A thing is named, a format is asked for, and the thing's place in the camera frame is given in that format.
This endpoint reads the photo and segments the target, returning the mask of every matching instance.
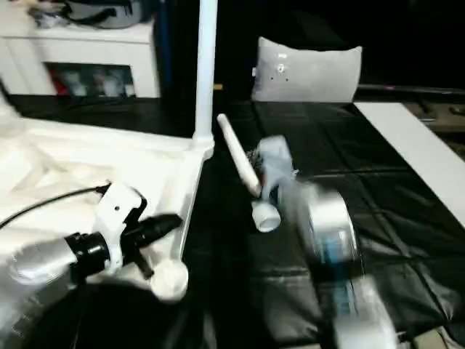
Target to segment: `white plastic cup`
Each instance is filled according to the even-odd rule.
[[[256,229],[261,233],[268,233],[281,224],[279,211],[266,201],[252,201],[252,218]]]

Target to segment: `black tablecloth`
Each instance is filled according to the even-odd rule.
[[[84,103],[15,97],[13,102],[25,116],[40,119],[185,137],[193,132],[192,108],[164,108],[157,100]],[[360,237],[365,270],[374,277],[399,333],[415,335],[464,319],[464,229],[353,105],[244,102],[216,110],[229,116],[246,150],[261,137],[284,135],[299,175],[341,192]],[[214,134],[215,153],[203,168],[185,247],[190,285],[173,310],[177,320],[164,317],[165,308],[134,300],[121,304],[126,322],[95,326],[130,335],[130,329],[141,328],[133,319],[142,321],[144,329],[163,324],[174,331],[164,348],[317,342],[321,313],[299,240],[285,227],[256,232],[250,198],[217,125]],[[121,299],[120,294],[106,295],[99,304]],[[95,341],[100,329],[87,326],[83,332],[83,342]],[[153,341],[154,334],[146,335]],[[98,343],[109,346],[111,340]]]

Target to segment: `white cap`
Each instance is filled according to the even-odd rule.
[[[276,207],[266,201],[252,201],[252,218],[256,229],[261,233],[268,233],[281,223],[281,216]]]
[[[180,260],[165,259],[153,269],[150,288],[161,302],[178,302],[186,294],[189,272]]]

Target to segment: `blurred robot arm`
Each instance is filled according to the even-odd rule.
[[[87,276],[115,273],[134,262],[153,275],[140,249],[177,228],[182,220],[163,214],[138,221],[146,200],[125,185],[109,185],[97,206],[91,234],[26,246],[0,265],[0,348],[19,348],[44,308]]]
[[[236,144],[233,132],[222,127],[231,153],[243,152]],[[245,154],[235,154],[234,159],[243,159]],[[323,267],[324,274],[330,275],[322,284],[315,283],[320,295],[320,305],[325,316],[332,318],[333,345],[338,349],[395,349],[397,335],[386,308],[370,276],[364,276],[357,247],[357,239],[352,221],[341,195],[331,189],[323,188],[315,182],[298,180],[291,152],[283,136],[267,137],[260,140],[256,150],[251,152],[251,164],[258,174],[261,184],[259,196],[261,204],[255,204],[254,210],[263,205],[273,205],[278,209],[280,219],[295,230],[304,247],[305,257],[310,270]],[[235,161],[239,173],[239,161]],[[240,176],[247,188],[256,188],[254,177]],[[272,219],[263,214],[260,220],[253,212],[256,227],[260,231],[263,222]],[[353,273],[352,267],[359,267]]]

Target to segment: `white stick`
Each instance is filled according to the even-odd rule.
[[[256,176],[254,168],[248,161],[247,155],[242,145],[240,145],[229,120],[224,114],[219,114],[217,120],[225,136],[226,144],[231,152],[235,167],[238,169],[239,177],[253,196],[257,198],[260,197],[262,186],[260,185],[259,178]]]
[[[217,37],[218,0],[201,0],[198,23],[197,96],[195,132],[197,143],[213,143],[211,117]]]

